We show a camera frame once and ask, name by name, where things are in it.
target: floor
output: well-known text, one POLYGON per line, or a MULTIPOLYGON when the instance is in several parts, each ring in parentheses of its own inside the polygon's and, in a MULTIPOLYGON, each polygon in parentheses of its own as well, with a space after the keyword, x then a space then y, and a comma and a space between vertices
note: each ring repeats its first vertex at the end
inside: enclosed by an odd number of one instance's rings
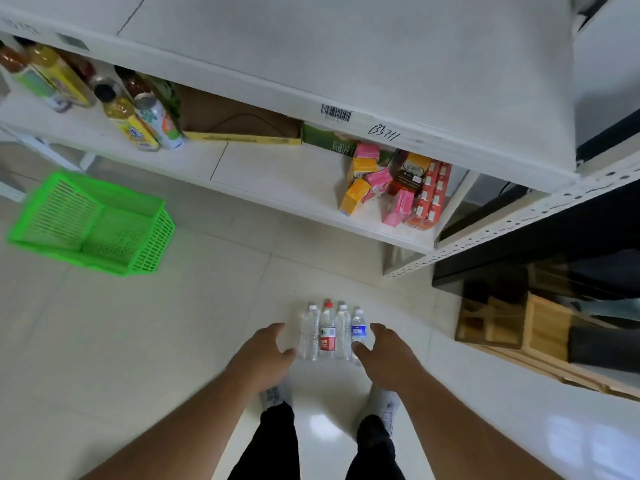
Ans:
MULTIPOLYGON (((0 146, 0 161, 27 189, 52 170, 15 145, 0 146)), ((379 242, 107 160, 92 174, 166 199, 178 227, 158 272, 130 278, 0 242, 0 478, 81 476, 217 374, 259 327, 286 321, 280 345, 295 345, 304 304, 329 297, 398 331, 432 374, 564 477, 640 480, 640 404, 453 342, 459 299, 431 287, 430 269, 387 284, 379 242)), ((19 210, 0 198, 1 233, 19 210)), ((341 478, 370 382, 337 362, 296 361, 291 375, 302 478, 341 478)), ((215 479, 259 413, 256 398, 215 479)), ((408 479, 433 478, 404 410, 394 441, 408 479)))

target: wooden crate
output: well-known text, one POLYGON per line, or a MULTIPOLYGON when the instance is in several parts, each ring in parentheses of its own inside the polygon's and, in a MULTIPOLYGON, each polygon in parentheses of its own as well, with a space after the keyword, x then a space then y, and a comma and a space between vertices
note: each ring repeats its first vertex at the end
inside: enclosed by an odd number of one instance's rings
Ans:
POLYGON ((615 328, 529 293, 525 305, 463 301, 456 340, 565 384, 640 401, 640 388, 567 362, 572 326, 615 328))

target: leg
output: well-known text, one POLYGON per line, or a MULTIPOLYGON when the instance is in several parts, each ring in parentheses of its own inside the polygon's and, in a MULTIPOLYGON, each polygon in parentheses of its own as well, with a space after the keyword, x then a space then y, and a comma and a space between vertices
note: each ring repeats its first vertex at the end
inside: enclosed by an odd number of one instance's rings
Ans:
POLYGON ((358 453, 351 462, 346 480, 404 480, 391 441, 393 414, 399 405, 395 392, 371 388, 369 402, 356 420, 358 453))
POLYGON ((260 426, 246 450, 231 470, 229 480, 258 477, 258 472, 272 472, 281 480, 300 480, 298 437, 293 424, 291 400, 280 386, 260 395, 264 412, 260 426))

